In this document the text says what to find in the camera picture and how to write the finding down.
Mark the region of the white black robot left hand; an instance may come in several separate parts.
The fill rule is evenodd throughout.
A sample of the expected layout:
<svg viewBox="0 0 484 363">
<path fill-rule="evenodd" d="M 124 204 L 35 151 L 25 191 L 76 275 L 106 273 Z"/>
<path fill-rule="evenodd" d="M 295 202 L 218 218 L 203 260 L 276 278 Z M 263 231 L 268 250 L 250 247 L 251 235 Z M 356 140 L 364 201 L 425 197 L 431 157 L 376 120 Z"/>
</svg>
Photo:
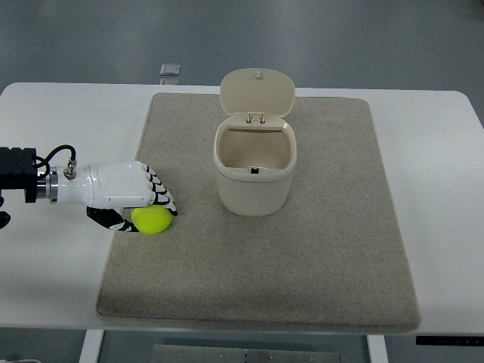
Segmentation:
<svg viewBox="0 0 484 363">
<path fill-rule="evenodd" d="M 90 219 L 112 231 L 139 231 L 134 222 L 119 214 L 120 209 L 154 205 L 178 215 L 169 190 L 140 161 L 89 164 L 77 169 L 73 178 L 54 167 L 39 175 L 37 197 L 57 204 L 80 203 Z"/>
</svg>

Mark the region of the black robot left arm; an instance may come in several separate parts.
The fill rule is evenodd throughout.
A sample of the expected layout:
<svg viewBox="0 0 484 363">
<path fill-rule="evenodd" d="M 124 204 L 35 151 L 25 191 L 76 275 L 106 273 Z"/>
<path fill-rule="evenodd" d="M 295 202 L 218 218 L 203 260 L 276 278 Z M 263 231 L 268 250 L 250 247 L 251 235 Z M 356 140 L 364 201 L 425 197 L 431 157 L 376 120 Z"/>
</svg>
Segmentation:
<svg viewBox="0 0 484 363">
<path fill-rule="evenodd" d="M 35 148 L 1 147 L 1 190 L 24 190 L 26 203 L 37 199 Z"/>
</svg>

